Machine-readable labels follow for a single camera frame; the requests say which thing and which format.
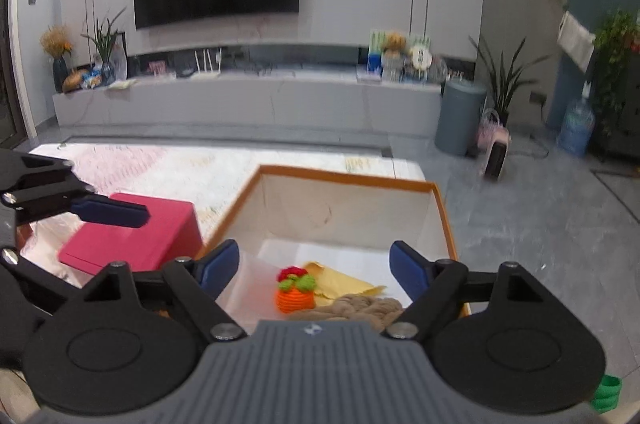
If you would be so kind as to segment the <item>brown twisted towel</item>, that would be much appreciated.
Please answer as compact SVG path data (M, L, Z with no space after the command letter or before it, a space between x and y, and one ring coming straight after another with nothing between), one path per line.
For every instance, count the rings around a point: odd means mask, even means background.
M299 310L288 315L290 321L357 321L366 322L381 333L404 312L395 298L345 295L331 305Z

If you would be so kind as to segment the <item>orange crochet fruit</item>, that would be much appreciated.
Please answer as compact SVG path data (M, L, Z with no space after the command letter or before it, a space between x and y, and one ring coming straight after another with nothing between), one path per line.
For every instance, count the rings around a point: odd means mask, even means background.
M304 268L288 267L282 269L278 276L276 292L277 309L284 314L314 309L316 300L316 280Z

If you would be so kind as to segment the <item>yellow snack packet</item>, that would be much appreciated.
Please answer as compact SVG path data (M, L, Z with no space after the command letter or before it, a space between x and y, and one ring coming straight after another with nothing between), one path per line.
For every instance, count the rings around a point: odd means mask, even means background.
M385 291L384 285L374 286L318 262L307 262L303 268L314 278L314 301L317 306L328 306L345 295L378 296Z

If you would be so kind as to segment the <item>red storage cube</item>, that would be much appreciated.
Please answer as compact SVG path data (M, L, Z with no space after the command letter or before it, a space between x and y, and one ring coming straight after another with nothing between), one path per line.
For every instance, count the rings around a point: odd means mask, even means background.
M91 275L113 261L128 262L134 272L154 271L177 257L193 258L202 248L191 203L126 193L112 198L145 206L149 221L140 228L85 223L58 252L60 262Z

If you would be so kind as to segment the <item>orange cardboard box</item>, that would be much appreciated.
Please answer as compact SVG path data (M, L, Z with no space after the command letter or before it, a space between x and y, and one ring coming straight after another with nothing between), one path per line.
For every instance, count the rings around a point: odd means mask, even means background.
M240 268L217 303L251 330L276 320L277 273L313 261L410 299L390 272L390 248L404 241L425 258L454 259L454 237L437 185L263 165L232 197L206 246L233 240Z

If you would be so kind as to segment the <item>dark vase with dried flowers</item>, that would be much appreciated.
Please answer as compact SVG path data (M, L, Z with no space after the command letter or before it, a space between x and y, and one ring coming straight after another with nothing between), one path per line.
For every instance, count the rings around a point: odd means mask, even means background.
M52 58L52 72L56 92L63 92L64 80L68 76L66 54L73 52L70 40L70 30L66 25L49 27L40 37L40 44L44 52Z

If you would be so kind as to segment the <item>pink space heater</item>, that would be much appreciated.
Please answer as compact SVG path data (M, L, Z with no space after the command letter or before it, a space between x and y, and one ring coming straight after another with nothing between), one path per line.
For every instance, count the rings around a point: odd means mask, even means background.
M480 153L485 155L480 173L485 179L494 181L500 179L510 143L510 132L501 124L498 113L493 109L484 110L480 116L476 145Z

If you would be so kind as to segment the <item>green plant in glass vase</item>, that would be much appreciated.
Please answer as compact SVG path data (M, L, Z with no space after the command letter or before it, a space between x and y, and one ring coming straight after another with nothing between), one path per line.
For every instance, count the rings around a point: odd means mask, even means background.
M101 60L101 79L102 84L108 86L115 81L115 69L112 63L112 54L115 43L122 32L115 27L115 23L119 17L124 14L125 8L122 8L112 18L108 16L103 20L94 22L93 34L82 34L82 37L90 40L98 52Z

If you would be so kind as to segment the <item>grey trash bin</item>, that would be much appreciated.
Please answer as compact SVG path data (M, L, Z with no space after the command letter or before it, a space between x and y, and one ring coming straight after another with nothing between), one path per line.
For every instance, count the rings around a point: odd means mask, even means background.
M468 153L477 136L486 96L484 84L449 79L442 92L435 147L454 156Z

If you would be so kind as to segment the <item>white wifi router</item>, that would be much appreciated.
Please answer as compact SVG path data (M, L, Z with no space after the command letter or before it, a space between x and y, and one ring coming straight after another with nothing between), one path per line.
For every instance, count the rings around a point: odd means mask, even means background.
M194 51L195 70L192 79L213 79L221 74L221 50L202 49Z

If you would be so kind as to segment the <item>blue water jug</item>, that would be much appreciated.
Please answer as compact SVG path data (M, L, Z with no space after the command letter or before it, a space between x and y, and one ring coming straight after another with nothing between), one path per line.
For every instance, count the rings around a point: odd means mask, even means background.
M591 84L582 86L579 98L567 105L556 144L563 151L577 157L584 157L592 135L596 116L590 105Z

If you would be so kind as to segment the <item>green plastic object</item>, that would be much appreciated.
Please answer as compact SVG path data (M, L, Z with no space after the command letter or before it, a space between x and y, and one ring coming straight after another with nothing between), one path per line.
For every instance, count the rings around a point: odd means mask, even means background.
M603 414L617 408L620 401L623 381L615 375L605 374L591 398L590 404L598 413Z

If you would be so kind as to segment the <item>marble tv console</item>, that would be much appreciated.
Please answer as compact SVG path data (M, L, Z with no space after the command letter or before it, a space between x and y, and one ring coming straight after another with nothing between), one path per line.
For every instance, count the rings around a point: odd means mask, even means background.
M140 78L125 87L57 94L65 127L197 125L434 136L437 84L360 81L349 72L223 72L217 77Z

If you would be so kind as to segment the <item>potted long-leaf plant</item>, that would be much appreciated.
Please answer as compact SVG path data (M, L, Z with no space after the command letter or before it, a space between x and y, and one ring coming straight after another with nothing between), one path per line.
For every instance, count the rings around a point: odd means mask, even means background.
M523 75L529 69L548 61L551 55L544 54L528 62L521 62L520 56L526 43L525 37L522 38L510 58L506 58L503 52L498 58L495 58L489 49L488 42L482 35L479 35L477 39L469 37L469 42L487 74L492 108L497 113L500 124L506 126L515 93L523 87L533 86L538 82L536 78L524 78Z

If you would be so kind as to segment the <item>teddy bear on stand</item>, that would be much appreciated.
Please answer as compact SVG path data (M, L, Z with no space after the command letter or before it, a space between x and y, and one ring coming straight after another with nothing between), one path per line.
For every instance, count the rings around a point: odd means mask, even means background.
M398 32L390 32L385 37L381 58L382 78L398 81L405 64L406 37Z

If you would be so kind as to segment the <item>dark cabinet with plants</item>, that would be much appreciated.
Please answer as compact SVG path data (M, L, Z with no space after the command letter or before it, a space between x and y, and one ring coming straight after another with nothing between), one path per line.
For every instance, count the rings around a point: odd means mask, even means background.
M637 14L606 14L594 40L590 147L602 157L639 159L639 23Z

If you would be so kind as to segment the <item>white hanging cloth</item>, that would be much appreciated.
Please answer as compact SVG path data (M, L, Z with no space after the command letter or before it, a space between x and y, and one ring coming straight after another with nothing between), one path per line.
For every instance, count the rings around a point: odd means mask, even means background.
M558 32L558 45L581 72L587 72L594 50L596 35L589 32L576 18L565 11Z

